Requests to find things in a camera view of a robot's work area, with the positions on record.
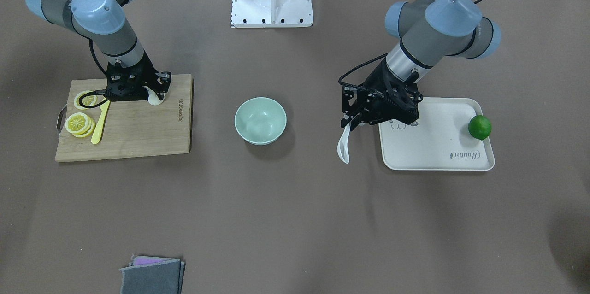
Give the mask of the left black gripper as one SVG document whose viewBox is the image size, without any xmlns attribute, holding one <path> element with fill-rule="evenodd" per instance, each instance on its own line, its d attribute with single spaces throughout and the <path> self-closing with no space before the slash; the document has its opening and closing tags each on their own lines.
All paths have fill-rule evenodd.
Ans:
<svg viewBox="0 0 590 294">
<path fill-rule="evenodd" d="M 341 127 L 353 131 L 358 126 L 398 120 L 412 124 L 419 119 L 415 84 L 408 85 L 389 69 L 386 60 L 369 74 L 362 88 L 342 88 Z"/>
</svg>

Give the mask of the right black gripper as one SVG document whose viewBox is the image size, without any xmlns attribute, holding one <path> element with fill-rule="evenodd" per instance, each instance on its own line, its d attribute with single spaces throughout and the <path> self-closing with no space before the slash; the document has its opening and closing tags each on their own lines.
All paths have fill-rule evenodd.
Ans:
<svg viewBox="0 0 590 294">
<path fill-rule="evenodd" d="M 148 98 L 145 86 L 160 94 L 168 93 L 171 72 L 158 72 L 150 61 L 146 51 L 138 57 L 135 53 L 131 60 L 126 57 L 114 57 L 107 65 L 106 98 L 110 101 L 139 101 Z"/>
</svg>

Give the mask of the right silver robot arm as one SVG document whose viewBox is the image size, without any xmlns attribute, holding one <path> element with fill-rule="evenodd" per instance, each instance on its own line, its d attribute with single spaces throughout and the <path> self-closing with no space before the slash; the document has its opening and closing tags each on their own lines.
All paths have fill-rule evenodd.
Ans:
<svg viewBox="0 0 590 294">
<path fill-rule="evenodd" d="M 133 0 L 25 0 L 28 9 L 49 23 L 69 29 L 108 58 L 101 71 L 107 85 L 97 94 L 109 101 L 165 100 L 171 73 L 156 70 L 124 13 Z"/>
</svg>

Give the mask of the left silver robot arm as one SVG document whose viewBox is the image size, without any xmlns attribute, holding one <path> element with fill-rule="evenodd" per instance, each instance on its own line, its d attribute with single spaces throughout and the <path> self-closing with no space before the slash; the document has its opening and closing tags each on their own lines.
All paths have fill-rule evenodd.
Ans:
<svg viewBox="0 0 590 294">
<path fill-rule="evenodd" d="M 419 119 L 422 94 L 418 82 L 444 57 L 485 58 L 498 48 L 500 27 L 483 17 L 481 0 L 415 0 L 394 3 L 385 28 L 398 44 L 377 57 L 378 65 L 359 84 L 343 89 L 341 127 L 389 120 L 411 124 Z"/>
</svg>

